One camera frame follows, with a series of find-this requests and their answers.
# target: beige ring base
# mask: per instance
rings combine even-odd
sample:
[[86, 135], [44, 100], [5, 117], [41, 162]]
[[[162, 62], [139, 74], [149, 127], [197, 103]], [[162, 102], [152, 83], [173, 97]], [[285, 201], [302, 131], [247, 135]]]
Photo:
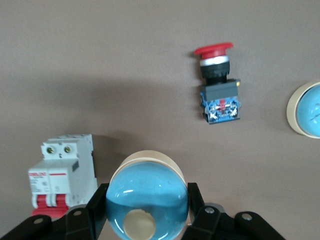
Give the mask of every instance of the beige ring base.
[[173, 170], [178, 176], [182, 179], [184, 184], [186, 184], [185, 177], [179, 168], [179, 166], [167, 155], [158, 152], [158, 151], [153, 151], [153, 150], [143, 150], [143, 151], [138, 151], [136, 153], [131, 154], [128, 156], [118, 167], [118, 169], [114, 172], [110, 183], [112, 180], [115, 178], [115, 176], [125, 167], [135, 164], [135, 163], [140, 163], [140, 162], [154, 162], [154, 163], [159, 163], [162, 164], [171, 170]]
[[301, 100], [301, 98], [303, 97], [303, 95], [310, 90], [311, 88], [320, 85], [320, 82], [309, 82], [306, 83], [305, 85], [299, 87], [294, 94], [291, 96], [287, 108], [286, 108], [286, 118], [288, 120], [288, 123], [290, 125], [290, 127], [296, 131], [298, 134], [307, 136], [309, 138], [313, 138], [313, 139], [320, 139], [320, 137], [318, 136], [314, 136], [314, 135], [310, 135], [308, 133], [306, 133], [305, 131], [303, 131], [298, 122], [297, 122], [297, 108], [298, 108], [298, 104]]

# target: beige cylindrical cap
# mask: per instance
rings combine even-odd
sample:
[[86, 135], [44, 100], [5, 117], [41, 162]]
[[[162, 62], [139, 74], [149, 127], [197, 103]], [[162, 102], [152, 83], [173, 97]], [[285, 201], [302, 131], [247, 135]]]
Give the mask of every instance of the beige cylindrical cap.
[[306, 133], [301, 129], [299, 126], [299, 123], [297, 121], [297, 108], [299, 105], [299, 102], [301, 98], [304, 96], [304, 94], [310, 90], [311, 88], [320, 85], [320, 82], [309, 82], [306, 83], [305, 85], [299, 87], [294, 94], [291, 96], [287, 108], [286, 108], [286, 118], [288, 119], [288, 123], [290, 127], [295, 130], [298, 134], [305, 135], [309, 138], [313, 139], [320, 139], [318, 136], [314, 136], [311, 134]]
[[153, 151], [153, 150], [143, 150], [143, 151], [138, 151], [130, 156], [128, 156], [118, 167], [118, 169], [114, 172], [110, 183], [114, 179], [114, 177], [125, 167], [135, 164], [135, 163], [140, 163], [140, 162], [154, 162], [158, 164], [162, 164], [171, 170], [173, 170], [186, 184], [185, 177], [179, 168], [179, 166], [167, 155], [158, 152], [158, 151]]
[[132, 240], [149, 240], [156, 232], [156, 222], [150, 213], [135, 209], [125, 216], [123, 229]]

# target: gray table surface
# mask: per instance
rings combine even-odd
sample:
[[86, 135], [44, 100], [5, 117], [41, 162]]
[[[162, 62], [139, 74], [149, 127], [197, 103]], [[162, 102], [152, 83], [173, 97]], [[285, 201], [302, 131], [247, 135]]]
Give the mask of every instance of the gray table surface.
[[[108, 182], [140, 150], [175, 160], [229, 215], [259, 213], [286, 239], [318, 239], [319, 140], [286, 120], [320, 78], [318, 0], [1, 0], [0, 236], [30, 216], [40, 145], [94, 135]], [[230, 41], [241, 119], [201, 116], [201, 46]], [[105, 225], [100, 239], [118, 239]]]

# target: breaker terminal screw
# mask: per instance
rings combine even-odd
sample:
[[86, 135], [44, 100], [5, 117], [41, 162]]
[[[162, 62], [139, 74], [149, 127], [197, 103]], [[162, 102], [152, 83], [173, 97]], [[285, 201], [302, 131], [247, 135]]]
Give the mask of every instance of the breaker terminal screw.
[[70, 148], [69, 146], [66, 146], [66, 147], [64, 148], [64, 151], [68, 154], [68, 153], [71, 152], [71, 148]]
[[53, 153], [55, 152], [55, 150], [54, 150], [52, 147], [48, 147], [48, 148], [46, 149], [46, 152], [47, 152], [48, 154], [53, 154]]

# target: white circuit breaker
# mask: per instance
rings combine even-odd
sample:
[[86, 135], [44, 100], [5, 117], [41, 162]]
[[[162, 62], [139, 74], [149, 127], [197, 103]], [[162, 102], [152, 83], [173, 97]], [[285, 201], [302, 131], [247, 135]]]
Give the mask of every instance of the white circuit breaker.
[[32, 215], [62, 217], [76, 205], [87, 204], [98, 188], [91, 134], [63, 135], [41, 146], [43, 160], [28, 171]]

